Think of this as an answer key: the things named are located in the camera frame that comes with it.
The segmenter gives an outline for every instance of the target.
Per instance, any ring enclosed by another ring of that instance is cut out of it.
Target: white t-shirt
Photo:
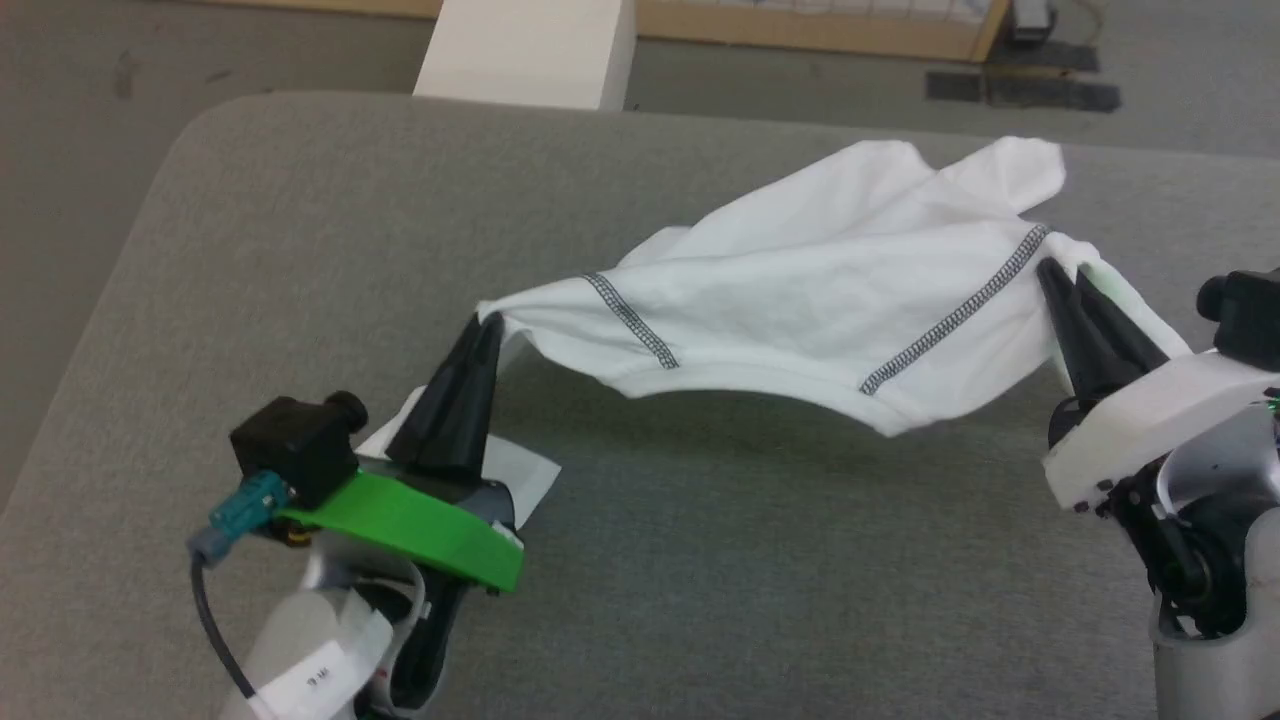
[[[1065,179],[1059,146],[1006,137],[942,170],[906,142],[860,142],[617,268],[480,304],[544,356],[627,397],[795,397],[886,436],[956,418],[1056,343],[1036,278],[1084,266],[1170,355],[1181,338],[1087,243],[1019,215]]]

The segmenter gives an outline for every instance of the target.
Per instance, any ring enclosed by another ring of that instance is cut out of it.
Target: black stitching
[[[929,332],[920,336],[919,340],[908,346],[906,350],[899,352],[892,360],[884,363],[876,369],[874,373],[867,377],[867,380],[858,388],[863,395],[876,395],[882,384],[888,382],[893,375],[901,373],[902,370],[911,366],[913,363],[919,360],[925,352],[933,348],[937,343],[942,342],[948,334],[955,332],[956,328],[963,325],[965,320],[974,316],[982,306],[991,301],[992,297],[1005,290],[1005,287],[1018,277],[1018,273],[1027,266],[1030,261],[1032,255],[1039,250],[1039,246],[1048,237],[1048,233],[1053,232],[1048,225],[1036,225],[1032,232],[1027,233],[1014,254],[1005,260],[1000,270],[987,284],[982,286],[978,292],[973,293],[969,300],[964,301],[964,305],[956,307],[950,315],[943,318],[938,324],[929,328]]]
[[[637,315],[630,305],[627,305],[627,301],[622,299],[622,295],[616,287],[613,287],[613,283],[611,283],[608,278],[600,273],[586,273],[582,275],[582,279],[591,283],[591,287],[595,288],[595,292],[600,293],[600,299],[603,299],[604,304],[609,306],[609,310],[613,310],[613,314],[622,320],[627,329],[631,331],[631,334],[636,336],[636,340],[643,342],[644,346],[649,348],[649,352],[653,352],[654,357],[658,359],[658,363],[662,364],[663,369],[672,370],[680,366],[680,363],[676,361],[676,356],[672,355],[667,343],[663,342],[662,338],[658,337],[658,333],[653,332],[649,325],[640,319],[640,315]]]

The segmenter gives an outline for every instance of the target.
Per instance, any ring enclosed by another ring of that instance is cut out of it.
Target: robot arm
[[[1083,273],[1038,272],[1075,392],[1046,475],[1147,568],[1160,717],[1280,717],[1280,270],[1211,281],[1217,350],[1172,359]]]
[[[484,475],[500,341],[499,315],[472,319],[397,428],[384,429],[394,432],[384,459],[352,451],[349,433],[367,414],[349,393],[323,405],[276,398],[232,432],[246,480],[188,542],[201,621],[237,685],[223,720],[425,714],[467,589],[515,589],[516,529],[558,470],[532,483],[538,492]],[[506,471],[550,465],[497,445]],[[202,578],[247,532],[308,546],[310,561],[242,669],[212,624]]]

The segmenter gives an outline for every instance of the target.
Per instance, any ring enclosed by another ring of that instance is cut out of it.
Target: gray table
[[[863,138],[640,114],[291,95],[204,115],[160,170],[0,520],[0,714],[204,717],[228,682],[182,541],[236,482],[227,430],[278,393],[375,419],[475,302],[612,265],[671,223]],[[1280,264],[1280,164],[1069,147],[1036,210],[1196,343],[1211,273]],[[625,401],[524,357],[497,432],[564,471],[512,596],[475,596],[440,717],[1153,714],[1148,596],[1110,525],[1060,512],[1036,377],[893,441],[791,401]],[[246,651],[301,553],[211,579]]]

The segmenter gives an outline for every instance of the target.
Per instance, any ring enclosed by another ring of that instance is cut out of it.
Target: black cable
[[[227,674],[232,676],[232,683],[236,683],[236,688],[244,696],[244,700],[253,697],[257,694],[257,691],[253,689],[252,683],[248,682],[239,664],[236,662],[230,648],[227,647],[227,641],[218,632],[212,611],[209,610],[209,596],[205,594],[205,559],[200,553],[191,555],[191,592],[196,596],[196,614],[200,615],[200,625],[205,628],[205,634],[209,635],[209,644],[214,646],[218,660],[221,661],[223,667],[227,669]]]

